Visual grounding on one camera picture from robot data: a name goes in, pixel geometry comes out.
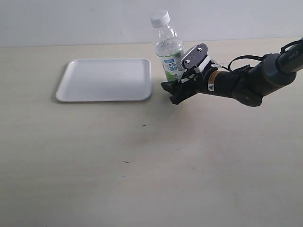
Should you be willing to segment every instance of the white table surface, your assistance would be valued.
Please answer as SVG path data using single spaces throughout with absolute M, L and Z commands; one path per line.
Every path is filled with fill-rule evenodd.
M 227 65 L 295 39 L 206 44 Z M 149 100 L 54 100 L 69 61 L 129 57 L 151 60 Z M 302 227 L 303 73 L 251 108 L 172 105 L 162 70 L 151 44 L 0 48 L 0 226 Z

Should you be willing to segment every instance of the white bottle cap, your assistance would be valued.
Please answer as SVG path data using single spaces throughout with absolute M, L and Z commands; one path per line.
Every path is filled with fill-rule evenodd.
M 151 24 L 153 27 L 163 27 L 170 22 L 169 13 L 166 10 L 159 10 L 151 15 Z

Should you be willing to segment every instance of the white tray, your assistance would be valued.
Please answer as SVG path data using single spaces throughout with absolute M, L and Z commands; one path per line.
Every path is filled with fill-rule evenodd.
M 148 59 L 77 59 L 58 87 L 61 102 L 139 101 L 152 94 Z

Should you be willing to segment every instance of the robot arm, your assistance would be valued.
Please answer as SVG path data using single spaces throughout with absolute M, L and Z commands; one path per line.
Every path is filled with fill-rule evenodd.
M 251 58 L 261 62 L 255 67 L 246 65 L 236 70 L 231 70 L 233 61 L 228 68 L 223 67 L 211 59 L 207 51 L 205 44 L 191 48 L 178 65 L 186 70 L 181 80 L 161 83 L 162 88 L 172 94 L 173 104 L 204 93 L 234 98 L 247 106 L 260 106 L 264 96 L 291 84 L 296 72 L 303 69 L 303 38 L 282 47 L 280 54 L 238 57 L 233 61 Z

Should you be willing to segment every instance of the bottle label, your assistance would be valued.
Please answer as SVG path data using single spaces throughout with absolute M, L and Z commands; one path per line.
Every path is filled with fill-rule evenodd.
M 167 81 L 174 81 L 177 79 L 181 79 L 183 73 L 185 71 L 179 71 L 177 69 L 177 61 L 180 60 L 180 53 L 177 55 L 173 55 L 170 57 L 160 57 L 162 66 L 165 70 Z

